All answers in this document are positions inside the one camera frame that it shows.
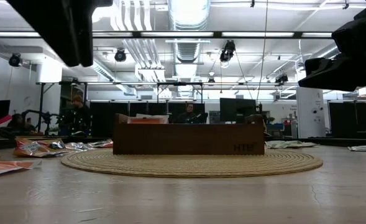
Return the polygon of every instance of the woven round rug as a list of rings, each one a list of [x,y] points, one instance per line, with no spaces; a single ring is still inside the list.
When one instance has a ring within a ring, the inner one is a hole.
[[[112,149],[70,154],[62,164],[75,169],[144,177],[250,177],[288,174],[322,166],[320,158],[266,149],[263,156],[113,155]]]

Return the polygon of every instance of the cardboard box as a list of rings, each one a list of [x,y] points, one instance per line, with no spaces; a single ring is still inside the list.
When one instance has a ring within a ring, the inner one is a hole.
[[[114,154],[264,154],[260,124],[126,124],[120,120],[114,123]]]

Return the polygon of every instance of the desk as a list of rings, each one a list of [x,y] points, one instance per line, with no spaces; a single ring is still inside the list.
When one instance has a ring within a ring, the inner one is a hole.
[[[71,169],[60,158],[0,176],[0,223],[366,223],[366,152],[296,149],[324,165],[295,174],[164,179]],[[0,150],[2,159],[11,150]]]

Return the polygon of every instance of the office light fixture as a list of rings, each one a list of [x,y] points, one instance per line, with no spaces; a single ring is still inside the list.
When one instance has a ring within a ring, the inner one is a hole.
[[[0,32],[0,37],[40,37],[37,32]]]
[[[293,32],[223,32],[222,37],[293,37]]]
[[[142,37],[212,37],[213,32],[142,32]]]
[[[93,31],[94,38],[112,38],[112,37],[133,37],[132,32],[101,32],[101,31]]]
[[[304,32],[302,37],[332,37],[331,32]]]
[[[210,44],[210,40],[165,40],[167,44]]]
[[[90,82],[88,85],[113,85],[112,82]]]

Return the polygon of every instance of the camera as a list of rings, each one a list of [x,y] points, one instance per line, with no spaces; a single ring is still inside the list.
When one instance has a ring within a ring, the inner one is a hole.
[[[126,60],[125,49],[118,49],[114,58],[117,62],[124,62]]]

